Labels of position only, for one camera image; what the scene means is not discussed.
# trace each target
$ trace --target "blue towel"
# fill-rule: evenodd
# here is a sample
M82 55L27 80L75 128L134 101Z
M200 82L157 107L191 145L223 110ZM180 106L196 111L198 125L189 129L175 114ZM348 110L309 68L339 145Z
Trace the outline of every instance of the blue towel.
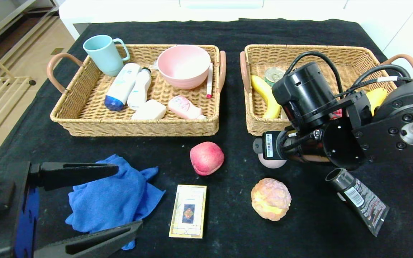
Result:
M95 233L142 219L152 212L165 193L147 183L157 174L157 167L138 171L116 154L97 163L118 165L119 172L72 187L73 191L68 194L72 214L65 222L74 230ZM122 249L134 247L133 240Z

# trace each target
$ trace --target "wicker basket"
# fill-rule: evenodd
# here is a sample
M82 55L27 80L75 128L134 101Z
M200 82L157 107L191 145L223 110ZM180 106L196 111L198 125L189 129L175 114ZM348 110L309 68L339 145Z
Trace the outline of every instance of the wicker basket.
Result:
M319 51L327 55L339 71L344 90L349 88L362 73L380 64L374 54L363 47L263 44L246 46L245 51L240 54L240 62L245 86L246 127L250 134L261 136L265 131L283 130L284 127L290 125L286 117L282 119L262 118L267 107L261 95L252 88L250 75L258 75L263 78L265 71L270 67L287 69L291 62L305 51ZM390 58L386 62L391 62L399 57L408 59L408 56L399 55ZM303 57L298 62L298 66L311 61L317 62L332 92L337 94L338 89L334 74L322 59L313 56ZM385 71L380 71L367 77L367 79L383 76L388 76L388 74ZM395 84L392 82L374 83L362 89L369 92L376 88L385 88L388 92L391 92L395 89Z
M128 44L131 62L151 66L167 44ZM121 56L125 56L122 46L116 46ZM51 82L62 93L51 113L51 120L61 124L75 137L204 137L219 130L219 97L224 85L226 57L216 46L200 45L210 54L213 63L213 97L206 98L207 80L192 90L172 87L158 71L152 71L152 82L148 99L168 105L176 95L183 95L199 108L207 119L181 119L167 110L160 120L132 120L135 111L124 106L122 111L110 111L104 105L113 76L103 74L87 56L84 63L70 54L58 54L49 62L47 72ZM53 77L52 69L62 58L68 57L80 65L76 75L66 89Z

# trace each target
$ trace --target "black tablecloth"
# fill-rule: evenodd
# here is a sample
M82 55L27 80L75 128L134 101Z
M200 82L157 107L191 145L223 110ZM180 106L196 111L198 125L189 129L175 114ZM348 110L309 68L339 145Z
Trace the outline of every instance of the black tablecloth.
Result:
M254 137L246 131L239 70L239 52L246 45L362 46L384 61L385 56L357 23L240 20L91 24L69 53L85 59L82 43L97 34L121 38L127 44L214 44L227 54L220 129L213 137L71 137L49 119L60 93L47 81L1 146L0 169L18 160L95 162L113 153L137 169L158 166L160 172L152 183L167 193L144 220L136 248L120 250L113 257L413 257L413 164L371 164L353 172L391 206L375 238L324 182L332 168L288 162L282 168L267 169L259 163L251 148ZM62 60L55 75L67 85L76 71L76 64ZM213 175L198 177L189 151L207 140L217 143L226 159ZM285 183L292 196L288 214L278 222L262 219L251 207L251 189L264 177ZM176 187L181 183L208 186L201 240L168 237ZM69 191L71 188L41 191L38 247L80 234L64 223L71 213Z

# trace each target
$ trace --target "banana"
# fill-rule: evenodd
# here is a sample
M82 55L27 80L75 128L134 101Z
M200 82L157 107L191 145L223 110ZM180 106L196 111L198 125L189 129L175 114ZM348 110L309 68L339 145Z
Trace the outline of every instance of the banana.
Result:
M251 75L251 86L264 99L267 110L263 116L265 119L277 119L280 117L281 106L277 103L272 94L272 87L268 85L261 77Z
M388 93L384 88L377 88L366 93L369 103L371 103L372 116L374 116L375 108L382 105L387 95Z

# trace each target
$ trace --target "light blue mug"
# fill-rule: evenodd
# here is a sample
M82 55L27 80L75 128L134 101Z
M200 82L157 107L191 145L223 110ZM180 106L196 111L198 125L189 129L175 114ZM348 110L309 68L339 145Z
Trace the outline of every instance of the light blue mug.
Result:
M126 57L121 58L115 42L122 44ZM110 76L117 76L123 68L123 61L130 59L130 54L122 39L113 39L108 35L97 35L87 39L82 45L98 69Z

